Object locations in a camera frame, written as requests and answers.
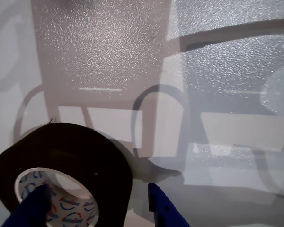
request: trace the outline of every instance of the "glittery surface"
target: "glittery surface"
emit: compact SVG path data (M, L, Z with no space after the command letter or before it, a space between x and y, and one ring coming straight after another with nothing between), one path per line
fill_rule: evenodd
M36 1L41 61L69 86L124 89L158 82L165 2Z

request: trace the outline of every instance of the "textured surface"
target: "textured surface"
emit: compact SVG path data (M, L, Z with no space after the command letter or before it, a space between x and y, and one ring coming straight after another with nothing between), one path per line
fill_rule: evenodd
M0 1L0 153L86 125L133 170L125 226L153 226L155 182L191 226L284 227L282 19L284 1Z

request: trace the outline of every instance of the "light patch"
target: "light patch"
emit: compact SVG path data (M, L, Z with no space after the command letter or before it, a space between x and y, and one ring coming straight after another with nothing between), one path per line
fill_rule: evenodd
M201 119L209 144L281 150L284 117L203 112Z
M88 108L95 130L101 131L116 140L132 142L131 117L133 110ZM135 125L136 148L142 145L142 111L137 112Z
M81 107L59 106L58 109L62 123L71 123L86 126Z
M86 91L122 91L122 89L118 88L97 88L97 87L80 87L78 90L86 90Z

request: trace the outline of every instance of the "black duct tape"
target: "black duct tape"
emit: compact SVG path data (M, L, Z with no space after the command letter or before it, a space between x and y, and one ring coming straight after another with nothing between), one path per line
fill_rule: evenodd
M87 127L54 123L5 150L0 155L0 199L10 212L19 205L16 178L38 167L67 174L89 190L98 204L95 226L123 226L132 173L123 154L107 138Z

